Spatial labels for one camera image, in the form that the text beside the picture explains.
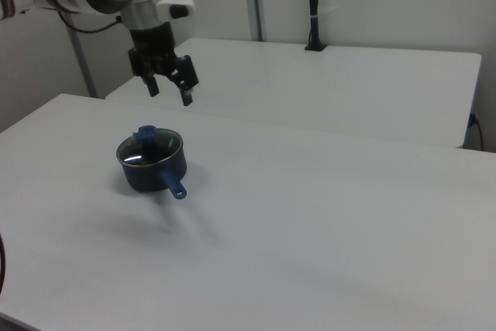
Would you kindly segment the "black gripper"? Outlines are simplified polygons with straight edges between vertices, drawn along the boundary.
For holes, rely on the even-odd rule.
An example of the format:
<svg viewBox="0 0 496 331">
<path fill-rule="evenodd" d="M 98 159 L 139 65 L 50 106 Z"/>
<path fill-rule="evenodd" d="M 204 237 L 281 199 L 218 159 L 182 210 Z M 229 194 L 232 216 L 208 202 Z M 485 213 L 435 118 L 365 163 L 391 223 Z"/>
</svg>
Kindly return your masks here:
<svg viewBox="0 0 496 331">
<path fill-rule="evenodd" d="M 133 74 L 140 77 L 151 97 L 160 93 L 155 74 L 167 76 L 181 93 L 184 106 L 193 102 L 192 92 L 198 77 L 189 55 L 176 57 L 171 24 L 152 29 L 131 29 L 133 48 L 128 51 Z"/>
</svg>

